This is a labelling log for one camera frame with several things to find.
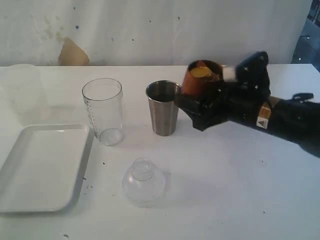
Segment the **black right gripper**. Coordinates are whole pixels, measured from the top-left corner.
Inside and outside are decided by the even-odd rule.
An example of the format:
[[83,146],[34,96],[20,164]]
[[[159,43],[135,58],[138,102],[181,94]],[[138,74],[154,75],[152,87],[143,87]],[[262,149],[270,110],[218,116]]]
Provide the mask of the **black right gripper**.
[[256,126],[262,105],[272,108],[268,64],[267,52],[258,51],[234,66],[237,82],[224,82],[222,77],[201,95],[180,93],[174,102],[200,131],[226,121]]

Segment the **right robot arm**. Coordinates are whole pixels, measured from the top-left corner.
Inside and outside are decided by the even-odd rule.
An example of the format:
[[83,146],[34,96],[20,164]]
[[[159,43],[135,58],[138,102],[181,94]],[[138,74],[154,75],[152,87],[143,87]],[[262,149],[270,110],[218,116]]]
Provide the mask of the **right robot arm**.
[[196,60],[185,72],[175,105],[204,131],[227,121],[279,137],[320,155],[320,105],[312,93],[291,99],[271,95],[268,54],[258,51],[239,64],[224,67]]

